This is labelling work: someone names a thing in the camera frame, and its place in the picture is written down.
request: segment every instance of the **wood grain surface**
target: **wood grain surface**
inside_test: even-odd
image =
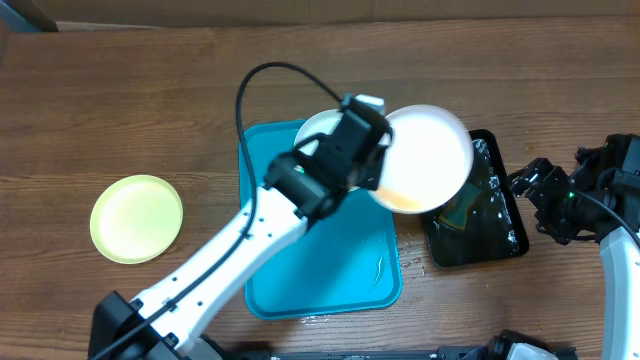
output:
[[[4,19],[0,19],[0,65],[2,65],[2,56],[4,55],[4,49],[7,46],[9,40],[9,34],[11,29],[9,24]]]
[[[638,15],[636,0],[5,0],[56,22],[246,26]]]
[[[579,144],[640,133],[640,22],[573,18],[11,35],[0,69],[0,358],[82,359],[93,307],[183,263],[239,209],[233,104],[253,66],[291,61],[388,109],[427,103],[497,137],[508,171],[535,157],[565,168]],[[333,107],[297,74],[265,72],[245,126]],[[132,174],[173,184],[184,225],[141,265],[94,248],[100,193]],[[383,310],[262,321],[238,293],[207,334],[277,351],[411,350],[484,344],[503,328],[599,358],[598,247],[534,230],[524,257],[439,270],[418,219],[396,216],[404,288]]]

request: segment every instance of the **white bowl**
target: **white bowl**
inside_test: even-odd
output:
[[[389,114],[387,120],[394,139],[385,155],[378,190],[370,191],[371,196],[404,214],[427,212],[451,199],[473,165],[471,137],[462,121],[431,105],[407,106]]]

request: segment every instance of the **robotic arm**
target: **robotic arm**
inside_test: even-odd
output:
[[[611,135],[603,147],[579,148],[570,176],[547,159],[511,175],[516,196],[537,208],[538,231],[567,245],[600,244],[606,304],[603,359],[640,358],[640,137]],[[579,236],[583,231],[592,236]]]
[[[178,359],[191,353],[220,308],[269,258],[333,214],[352,186],[376,189],[388,147],[379,142],[385,135],[392,140],[393,132],[380,99],[358,98],[342,101],[342,118],[330,135],[312,136],[274,159],[255,201],[184,265],[129,304],[115,292],[107,296],[94,311],[89,356]],[[313,154],[299,151],[312,141],[318,145]],[[252,217],[257,221],[250,223]]]

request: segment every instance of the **black plastic tray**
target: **black plastic tray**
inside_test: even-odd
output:
[[[470,131],[469,134],[472,140],[481,139],[487,144],[490,157],[488,160],[489,166],[493,167],[493,175],[497,176],[499,180],[499,190],[504,198],[504,208],[506,208],[511,221],[511,224],[504,226],[510,226],[510,230],[513,230],[511,235],[515,234],[515,236],[507,236],[509,231],[505,233],[504,237],[487,235],[487,232],[496,228],[495,223],[490,222],[491,220],[488,220],[484,228],[477,227],[476,224],[476,228],[473,229],[474,231],[470,232],[467,232],[468,229],[456,231],[448,228],[438,220],[447,205],[445,204],[421,216],[423,227],[427,233],[432,259],[436,265],[443,268],[522,256],[529,250],[529,239],[527,238],[527,233],[524,229],[513,193],[509,187],[507,172],[504,168],[495,136],[485,129],[473,130]],[[474,169],[472,169],[470,179],[474,175],[475,166],[477,165],[474,159]]]

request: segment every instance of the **black tray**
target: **black tray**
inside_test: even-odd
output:
[[[495,136],[484,129],[469,134],[472,140],[484,140],[486,149],[474,141],[474,163],[467,184],[447,204],[421,216],[431,257],[443,268],[522,256],[529,250]],[[460,211],[466,214],[464,221]]]

